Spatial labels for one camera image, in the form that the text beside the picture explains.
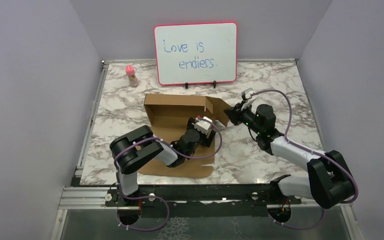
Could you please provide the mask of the brown cardboard box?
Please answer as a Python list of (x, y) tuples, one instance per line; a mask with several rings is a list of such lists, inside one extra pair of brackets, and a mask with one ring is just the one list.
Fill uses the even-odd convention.
[[(178, 140), (186, 132), (190, 118), (208, 117), (213, 121), (219, 121), (224, 126), (229, 122), (224, 110), (229, 109), (230, 105), (217, 97), (147, 93), (143, 105), (151, 130), (167, 143)], [(199, 146), (193, 155), (194, 159), (187, 159), (174, 168), (166, 166), (157, 159), (152, 159), (138, 172), (153, 176), (206, 178), (214, 170), (211, 165), (215, 162), (213, 153), (217, 147), (216, 142), (213, 142), (210, 147)]]

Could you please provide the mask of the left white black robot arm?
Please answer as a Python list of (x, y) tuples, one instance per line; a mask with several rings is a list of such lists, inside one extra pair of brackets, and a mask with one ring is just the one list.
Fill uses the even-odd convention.
[(186, 160), (195, 160), (199, 146), (210, 147), (215, 135), (221, 132), (208, 117), (190, 118), (185, 133), (168, 143), (156, 136), (148, 125), (143, 125), (116, 139), (110, 145), (113, 164), (117, 171), (118, 199), (124, 205), (137, 200), (138, 171), (156, 159), (169, 168), (176, 168)]

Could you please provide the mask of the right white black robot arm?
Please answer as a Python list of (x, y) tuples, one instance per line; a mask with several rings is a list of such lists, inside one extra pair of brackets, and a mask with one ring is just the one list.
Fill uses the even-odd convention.
[(282, 176), (268, 190), (269, 199), (280, 204), (289, 196), (313, 199), (324, 209), (357, 196), (356, 184), (342, 154), (336, 150), (323, 152), (308, 148), (287, 139), (275, 127), (273, 107), (260, 104), (256, 111), (244, 102), (224, 110), (235, 125), (244, 124), (256, 134), (258, 147), (272, 155), (283, 158), (307, 172), (306, 177)]

